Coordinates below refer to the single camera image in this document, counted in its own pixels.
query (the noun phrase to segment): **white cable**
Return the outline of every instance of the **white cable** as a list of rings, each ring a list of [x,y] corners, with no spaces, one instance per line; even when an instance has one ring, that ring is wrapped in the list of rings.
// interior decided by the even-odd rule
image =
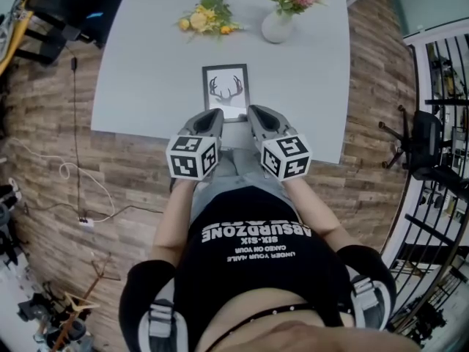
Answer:
[[[77,166],[75,163],[71,163],[71,162],[66,162],[63,157],[61,156],[57,156],[57,155],[41,155],[41,154],[38,154],[38,153],[35,153],[33,151],[31,151],[31,149],[29,149],[29,147],[27,147],[22,141],[20,141],[19,139],[15,138],[15,137],[11,137],[10,138],[11,140],[13,141],[16,141],[16,142],[19,142],[19,144],[21,146],[23,146],[25,149],[27,149],[29,151],[30,154],[32,155],[35,155],[39,158],[47,158],[47,159],[60,159],[62,161],[62,164],[60,165],[59,167],[59,174],[60,174],[60,177],[64,180],[68,180],[70,178],[70,170],[68,168],[68,166],[72,166],[72,167],[75,167],[76,169],[78,169],[78,171],[81,171],[82,173],[84,173],[86,176],[88,176],[91,180],[93,180],[96,184],[99,185],[99,187],[101,187],[105,192],[106,194],[108,195],[109,197],[109,202],[111,203],[111,206],[112,206],[112,214],[110,216],[107,216],[105,217],[104,219],[102,220],[95,220],[95,223],[100,223],[102,221],[106,221],[108,220],[109,218],[112,218],[114,216],[114,214],[116,213],[116,208],[114,207],[114,202],[112,201],[112,197],[111,195],[109,194],[108,192],[108,189],[106,189],[103,185],[101,185],[93,176],[91,176],[87,171],[85,171],[84,169],[81,169],[79,166]]]

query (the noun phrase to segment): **electrical outlet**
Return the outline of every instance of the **electrical outlet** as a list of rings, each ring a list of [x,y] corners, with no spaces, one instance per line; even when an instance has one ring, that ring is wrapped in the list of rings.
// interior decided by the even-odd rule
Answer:
[[[82,227],[93,228],[95,226],[95,221],[91,218],[78,218],[78,222]]]

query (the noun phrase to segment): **white cube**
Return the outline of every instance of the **white cube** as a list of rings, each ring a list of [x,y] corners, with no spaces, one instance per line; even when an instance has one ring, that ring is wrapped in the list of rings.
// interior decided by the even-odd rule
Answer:
[[[217,139],[205,136],[173,136],[166,148],[171,177],[203,180],[218,163]]]
[[[280,181],[308,173],[312,152],[304,134],[262,142],[261,165]]]

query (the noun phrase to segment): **wooden floor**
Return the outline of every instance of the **wooden floor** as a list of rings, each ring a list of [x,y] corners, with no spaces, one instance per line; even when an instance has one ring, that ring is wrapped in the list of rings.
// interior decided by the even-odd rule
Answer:
[[[350,99],[344,146],[339,165],[311,165],[307,181],[333,208],[344,226],[364,243],[380,249],[386,239],[404,188],[406,173],[399,166],[381,169],[394,142],[378,130],[380,120],[402,129],[397,106],[415,109],[413,61],[403,44],[391,0],[360,0],[349,10],[351,69]],[[76,99],[80,165],[110,191],[116,208],[136,205],[162,211],[169,195],[165,145],[157,139],[90,130],[93,97],[102,53],[93,45],[71,43],[78,57]],[[22,61],[11,79],[7,116],[11,137],[33,151],[60,155],[75,163],[73,139],[73,74],[69,51],[56,67],[44,69]],[[77,175],[59,176],[60,160],[43,160],[9,140],[2,153],[4,176],[17,179],[23,200],[46,208],[56,202],[77,204]],[[81,208],[110,213],[108,198],[89,178],[81,177]],[[100,218],[89,212],[94,219]],[[47,211],[17,207],[20,235],[29,241],[32,268],[56,288],[83,294],[93,280],[91,259],[113,255],[114,272],[123,279],[144,260],[159,213],[128,209],[93,230],[79,227],[67,207]],[[101,304],[88,321],[100,351],[125,351],[117,322],[124,281],[102,281],[92,294]]]

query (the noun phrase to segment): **black picture frame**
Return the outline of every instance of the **black picture frame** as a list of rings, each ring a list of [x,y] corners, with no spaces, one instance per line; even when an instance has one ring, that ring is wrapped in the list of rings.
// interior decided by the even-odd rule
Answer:
[[[222,70],[222,69],[241,69],[243,72],[243,89],[246,110],[251,104],[251,97],[249,94],[249,81],[248,81],[248,66],[247,64],[229,64],[229,65],[211,65],[208,67],[202,67],[202,82],[204,84],[204,106],[205,111],[210,109],[209,90],[208,90],[208,72],[211,70]],[[245,118],[229,118],[225,119],[225,122],[237,122],[244,121]]]

